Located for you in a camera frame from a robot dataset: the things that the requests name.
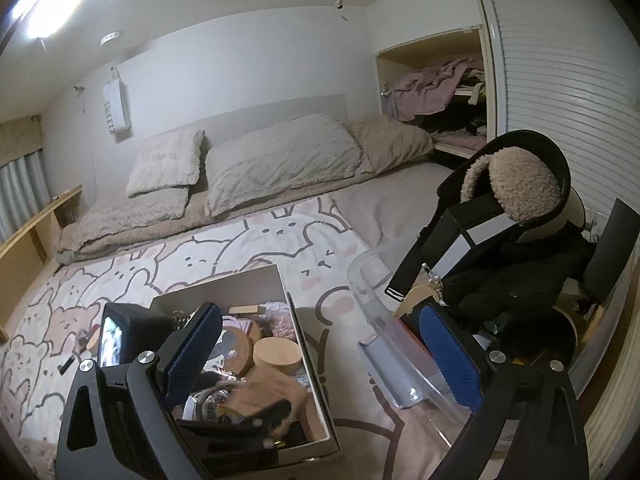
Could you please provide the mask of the round wooden disc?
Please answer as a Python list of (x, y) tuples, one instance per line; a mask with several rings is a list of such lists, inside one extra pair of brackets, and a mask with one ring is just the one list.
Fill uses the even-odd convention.
[(257, 367), (292, 374), (303, 362), (302, 352), (295, 341), (279, 337), (259, 339), (253, 346), (253, 361)]

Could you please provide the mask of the carved wooden plaque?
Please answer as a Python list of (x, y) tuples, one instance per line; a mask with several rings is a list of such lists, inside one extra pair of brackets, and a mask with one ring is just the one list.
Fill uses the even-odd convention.
[(293, 437), (296, 430), (308, 442), (329, 437), (311, 390), (272, 368), (252, 368), (222, 406), (229, 414), (262, 418), (274, 440)]

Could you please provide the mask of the rounded wooden block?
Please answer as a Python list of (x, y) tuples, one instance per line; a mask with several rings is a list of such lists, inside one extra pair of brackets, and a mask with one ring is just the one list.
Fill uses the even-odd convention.
[(91, 354), (97, 354), (100, 348), (101, 335), (100, 332), (94, 332), (86, 345), (86, 350)]

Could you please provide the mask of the clear plastic storage bin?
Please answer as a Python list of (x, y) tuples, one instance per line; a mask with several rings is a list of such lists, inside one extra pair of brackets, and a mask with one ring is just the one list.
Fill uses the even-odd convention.
[(442, 286), (425, 271), (403, 300), (390, 298), (386, 285), (410, 248), (396, 243), (369, 250), (348, 269), (352, 289), (373, 330), (371, 338), (360, 342), (360, 351), (390, 402), (402, 410), (430, 402), (459, 424), (473, 414), (456, 401), (420, 336), (419, 315), (426, 304), (442, 306), (460, 330), (487, 352), (503, 353), (502, 367), (510, 370), (516, 385), (515, 399), (508, 405), (511, 418), (518, 417), (524, 403), (544, 390), (554, 398), (575, 400), (568, 368), (578, 333), (557, 303), (539, 318), (503, 313), (484, 321), (470, 320), (445, 306)]

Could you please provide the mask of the black lighter stick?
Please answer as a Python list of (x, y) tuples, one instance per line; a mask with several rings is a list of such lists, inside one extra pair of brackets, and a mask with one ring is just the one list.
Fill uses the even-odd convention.
[(74, 362), (74, 357), (70, 356), (62, 365), (58, 366), (58, 372), (64, 375)]

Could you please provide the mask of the wooden side shelf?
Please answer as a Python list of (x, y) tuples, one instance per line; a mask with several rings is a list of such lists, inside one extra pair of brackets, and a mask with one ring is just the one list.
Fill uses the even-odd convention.
[(56, 196), (1, 246), (1, 342), (11, 338), (9, 322), (29, 287), (54, 259), (56, 238), (67, 218), (68, 204), (76, 203), (82, 186)]

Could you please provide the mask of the left flat beige pillow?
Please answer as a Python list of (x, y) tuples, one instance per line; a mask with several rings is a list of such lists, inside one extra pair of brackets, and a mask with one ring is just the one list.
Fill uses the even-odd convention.
[(134, 244), (146, 228), (180, 220), (190, 200), (188, 188), (163, 188), (114, 202), (95, 204), (58, 238), (59, 255), (97, 254)]

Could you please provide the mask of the grey curtain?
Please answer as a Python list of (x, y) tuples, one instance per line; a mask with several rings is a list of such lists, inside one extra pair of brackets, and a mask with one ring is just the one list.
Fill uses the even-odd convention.
[(1, 167), (0, 230), (6, 242), (51, 201), (44, 176), (42, 151), (35, 151)]

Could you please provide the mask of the small square beige pillow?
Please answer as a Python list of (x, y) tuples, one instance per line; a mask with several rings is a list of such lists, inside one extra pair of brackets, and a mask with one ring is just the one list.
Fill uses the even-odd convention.
[(204, 131), (185, 128), (149, 136), (142, 144), (126, 186), (128, 197), (193, 186), (200, 180)]

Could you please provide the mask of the right large beige pillow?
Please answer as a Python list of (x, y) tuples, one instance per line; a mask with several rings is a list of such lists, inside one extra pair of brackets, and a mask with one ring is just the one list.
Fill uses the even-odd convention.
[(322, 114), (294, 117), (214, 146), (205, 161), (213, 218), (236, 208), (371, 171), (340, 122)]

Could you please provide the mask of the brown folded blanket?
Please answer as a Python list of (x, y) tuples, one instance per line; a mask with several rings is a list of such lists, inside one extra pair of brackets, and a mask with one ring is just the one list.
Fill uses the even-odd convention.
[(434, 150), (424, 130), (385, 115), (347, 125), (293, 117), (203, 153), (205, 132), (187, 128), (146, 140), (126, 195), (94, 205), (63, 229), (59, 263), (100, 258), (260, 208), (329, 193), (385, 174)]

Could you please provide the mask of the pink clothes pile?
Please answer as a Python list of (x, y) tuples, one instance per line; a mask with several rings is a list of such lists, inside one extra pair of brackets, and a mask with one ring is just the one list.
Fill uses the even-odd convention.
[(400, 122), (443, 112), (465, 76), (484, 82), (482, 63), (474, 58), (457, 58), (406, 73), (390, 85), (383, 112)]

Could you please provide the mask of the ceiling smoke detector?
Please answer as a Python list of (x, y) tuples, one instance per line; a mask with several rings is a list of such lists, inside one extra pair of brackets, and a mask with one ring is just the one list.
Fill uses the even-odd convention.
[(100, 46), (103, 47), (106, 44), (110, 44), (111, 42), (116, 41), (119, 37), (120, 32), (109, 32), (100, 39)]

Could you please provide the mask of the white louvered door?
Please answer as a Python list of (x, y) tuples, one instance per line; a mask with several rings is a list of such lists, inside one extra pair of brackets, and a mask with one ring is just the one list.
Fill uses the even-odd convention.
[(480, 0), (495, 130), (548, 136), (585, 205), (639, 206), (639, 46), (608, 0)]

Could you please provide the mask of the wall closet niche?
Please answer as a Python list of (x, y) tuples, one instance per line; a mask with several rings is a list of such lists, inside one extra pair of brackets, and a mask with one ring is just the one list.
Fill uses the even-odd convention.
[(495, 78), (483, 27), (438, 32), (375, 56), (382, 111), (469, 158), (496, 136)]

